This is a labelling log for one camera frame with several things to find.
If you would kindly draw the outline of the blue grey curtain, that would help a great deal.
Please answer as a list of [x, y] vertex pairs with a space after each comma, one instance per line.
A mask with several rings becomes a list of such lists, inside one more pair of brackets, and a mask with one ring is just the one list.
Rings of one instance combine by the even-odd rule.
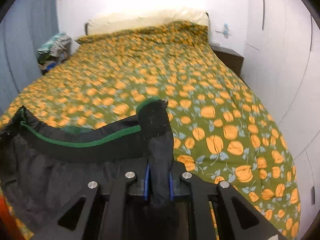
[[41, 76], [37, 50], [59, 32], [56, 0], [16, 0], [1, 22], [1, 112]]

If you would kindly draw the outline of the green orange floral bedspread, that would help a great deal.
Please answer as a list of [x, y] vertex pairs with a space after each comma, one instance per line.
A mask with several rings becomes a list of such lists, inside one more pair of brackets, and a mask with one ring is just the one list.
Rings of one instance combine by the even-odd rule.
[[20, 106], [55, 128], [98, 129], [157, 96], [168, 102], [174, 157], [211, 183], [226, 180], [287, 239], [300, 199], [284, 137], [259, 98], [215, 55], [208, 28], [180, 21], [79, 38], [65, 63], [26, 87]]

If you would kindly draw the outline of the dark wooden nightstand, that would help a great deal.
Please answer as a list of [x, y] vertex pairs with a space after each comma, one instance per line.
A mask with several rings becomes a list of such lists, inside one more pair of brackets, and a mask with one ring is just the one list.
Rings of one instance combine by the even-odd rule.
[[240, 77], [244, 57], [232, 49], [210, 45], [217, 57], [238, 77]]

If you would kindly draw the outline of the pile of clothes beside bed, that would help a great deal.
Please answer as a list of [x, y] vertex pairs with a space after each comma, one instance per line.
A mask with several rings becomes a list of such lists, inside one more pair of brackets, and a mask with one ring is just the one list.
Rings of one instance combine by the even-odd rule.
[[66, 33], [52, 36], [37, 50], [37, 63], [42, 75], [66, 61], [71, 54], [72, 38]]

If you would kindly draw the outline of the black bed headboard frame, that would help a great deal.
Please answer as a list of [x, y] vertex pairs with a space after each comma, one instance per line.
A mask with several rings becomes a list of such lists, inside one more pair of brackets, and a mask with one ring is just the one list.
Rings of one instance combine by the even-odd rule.
[[85, 23], [85, 35], [88, 35], [88, 25], [89, 25], [89, 23], [86, 22]]

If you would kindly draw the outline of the blue wall hook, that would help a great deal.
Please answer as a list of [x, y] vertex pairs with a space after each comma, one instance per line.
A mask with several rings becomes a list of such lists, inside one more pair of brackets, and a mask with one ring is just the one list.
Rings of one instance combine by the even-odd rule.
[[224, 38], [229, 38], [231, 36], [229, 25], [227, 23], [216, 25], [215, 32], [221, 34]]

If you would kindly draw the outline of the black puffer jacket green trim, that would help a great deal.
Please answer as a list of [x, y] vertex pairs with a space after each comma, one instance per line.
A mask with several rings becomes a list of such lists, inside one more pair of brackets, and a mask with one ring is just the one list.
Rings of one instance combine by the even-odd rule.
[[174, 145], [167, 105], [149, 98], [135, 115], [99, 129], [51, 127], [20, 107], [1, 130], [1, 189], [15, 215], [36, 232], [89, 181], [107, 187], [142, 159], [151, 204], [166, 208]]

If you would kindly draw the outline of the white wardrobe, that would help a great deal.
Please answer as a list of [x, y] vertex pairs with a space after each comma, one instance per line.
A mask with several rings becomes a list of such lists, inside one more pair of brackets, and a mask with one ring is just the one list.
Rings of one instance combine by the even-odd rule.
[[241, 75], [295, 161], [303, 238], [319, 214], [319, 26], [303, 0], [248, 0]]

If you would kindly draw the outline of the cream pillow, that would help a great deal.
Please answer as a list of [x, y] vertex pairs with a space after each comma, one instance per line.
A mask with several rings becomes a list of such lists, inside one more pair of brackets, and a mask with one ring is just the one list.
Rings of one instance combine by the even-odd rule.
[[176, 21], [189, 21], [209, 26], [206, 11], [195, 9], [166, 9], [141, 15], [111, 14], [88, 20], [88, 35], [110, 34], [125, 29], [159, 26]]

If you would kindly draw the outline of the orange red blanket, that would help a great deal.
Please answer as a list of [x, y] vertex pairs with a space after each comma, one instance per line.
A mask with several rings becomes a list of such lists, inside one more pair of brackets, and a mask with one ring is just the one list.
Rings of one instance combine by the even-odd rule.
[[25, 240], [9, 209], [3, 196], [1, 196], [1, 239]]

